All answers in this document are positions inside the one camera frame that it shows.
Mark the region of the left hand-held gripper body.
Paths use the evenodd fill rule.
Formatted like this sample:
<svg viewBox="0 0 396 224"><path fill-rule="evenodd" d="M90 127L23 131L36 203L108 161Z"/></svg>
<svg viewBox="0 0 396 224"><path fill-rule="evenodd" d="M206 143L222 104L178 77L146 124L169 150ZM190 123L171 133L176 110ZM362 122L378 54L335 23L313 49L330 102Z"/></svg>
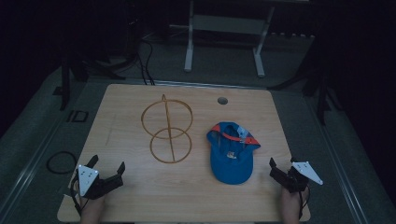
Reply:
<svg viewBox="0 0 396 224"><path fill-rule="evenodd" d="M101 179L97 170L80 165L78 167L78 184L80 196L95 200L122 186L123 181L122 175L118 174Z"/></svg>

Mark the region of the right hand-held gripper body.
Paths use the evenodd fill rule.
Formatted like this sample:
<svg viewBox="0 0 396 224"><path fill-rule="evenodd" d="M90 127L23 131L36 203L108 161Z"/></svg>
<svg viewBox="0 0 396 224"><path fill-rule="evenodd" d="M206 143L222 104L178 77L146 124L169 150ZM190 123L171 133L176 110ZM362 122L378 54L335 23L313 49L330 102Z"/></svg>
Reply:
<svg viewBox="0 0 396 224"><path fill-rule="evenodd" d="M319 185L323 184L323 180L308 161L292 162L286 173L277 167L271 168L270 176L290 193L304 191L310 180Z"/></svg>

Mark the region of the blue cap with orange trim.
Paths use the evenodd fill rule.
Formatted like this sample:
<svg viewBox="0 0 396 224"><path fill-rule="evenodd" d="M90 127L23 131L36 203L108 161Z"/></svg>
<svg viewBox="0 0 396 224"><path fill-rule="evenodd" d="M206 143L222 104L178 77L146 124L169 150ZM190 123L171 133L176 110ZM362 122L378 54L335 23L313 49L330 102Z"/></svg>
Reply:
<svg viewBox="0 0 396 224"><path fill-rule="evenodd" d="M206 134L206 139L214 177L228 185L248 181L253 171L253 153L261 147L254 136L235 122L223 121Z"/></svg>

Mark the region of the person's right hand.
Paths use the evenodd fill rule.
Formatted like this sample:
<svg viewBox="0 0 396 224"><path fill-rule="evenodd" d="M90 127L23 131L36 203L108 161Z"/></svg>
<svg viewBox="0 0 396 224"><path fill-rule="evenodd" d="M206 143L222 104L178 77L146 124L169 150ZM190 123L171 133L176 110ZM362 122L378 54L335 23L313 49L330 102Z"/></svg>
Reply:
<svg viewBox="0 0 396 224"><path fill-rule="evenodd" d="M302 193L290 193L283 188L281 191L280 214L284 224L300 224L301 208L309 195L309 189Z"/></svg>

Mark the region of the person's left hand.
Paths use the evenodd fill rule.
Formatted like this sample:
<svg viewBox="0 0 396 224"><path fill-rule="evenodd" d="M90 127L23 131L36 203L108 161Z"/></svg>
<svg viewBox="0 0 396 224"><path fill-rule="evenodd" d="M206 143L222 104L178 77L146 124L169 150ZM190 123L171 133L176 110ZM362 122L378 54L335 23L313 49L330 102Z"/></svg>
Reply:
<svg viewBox="0 0 396 224"><path fill-rule="evenodd" d="M96 200L80 197L79 200L81 205L80 224L100 224L106 197L103 196Z"/></svg>

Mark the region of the black tripod stand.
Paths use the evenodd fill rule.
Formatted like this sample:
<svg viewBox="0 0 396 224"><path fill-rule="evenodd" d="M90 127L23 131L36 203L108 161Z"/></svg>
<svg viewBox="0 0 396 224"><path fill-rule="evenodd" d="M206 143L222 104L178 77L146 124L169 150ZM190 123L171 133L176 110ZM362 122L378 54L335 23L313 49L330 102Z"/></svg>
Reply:
<svg viewBox="0 0 396 224"><path fill-rule="evenodd" d="M70 78L87 81L89 71L119 79L139 46L141 6L138 0L67 0L60 15L61 109L70 99Z"/></svg>
<svg viewBox="0 0 396 224"><path fill-rule="evenodd" d="M318 93L316 116L320 124L324 125L324 112L330 109L327 98L330 98L338 109L341 108L329 93L332 66L332 48L326 44L323 38L316 36L295 75L280 84L268 87L268 90L280 91L305 79L302 94L311 97L316 92Z"/></svg>

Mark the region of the white metal stand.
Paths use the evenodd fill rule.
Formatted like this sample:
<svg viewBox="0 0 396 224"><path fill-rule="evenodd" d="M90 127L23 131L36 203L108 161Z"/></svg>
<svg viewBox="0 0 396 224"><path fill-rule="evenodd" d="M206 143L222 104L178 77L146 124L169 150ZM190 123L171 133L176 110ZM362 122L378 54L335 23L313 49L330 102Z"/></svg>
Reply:
<svg viewBox="0 0 396 224"><path fill-rule="evenodd" d="M252 49L253 60L258 77L265 77L264 66L262 62L262 48L264 40L268 35L270 24L275 13L275 7L271 6L266 12L265 19L247 19L236 17L212 16L197 14L195 12L195 2L189 0L189 20L188 20L188 43L184 62L184 71L190 72L192 69L194 42L194 31L210 31L231 34L256 35L259 42Z"/></svg>

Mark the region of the black rectangular floor bracket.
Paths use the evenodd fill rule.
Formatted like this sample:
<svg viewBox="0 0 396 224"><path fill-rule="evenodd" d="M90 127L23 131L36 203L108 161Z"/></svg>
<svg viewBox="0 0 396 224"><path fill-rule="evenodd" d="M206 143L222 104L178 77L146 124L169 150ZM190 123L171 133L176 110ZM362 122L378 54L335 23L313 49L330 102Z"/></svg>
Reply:
<svg viewBox="0 0 396 224"><path fill-rule="evenodd" d="M72 110L69 113L67 122L85 122L88 119L89 112L81 110Z"/></svg>

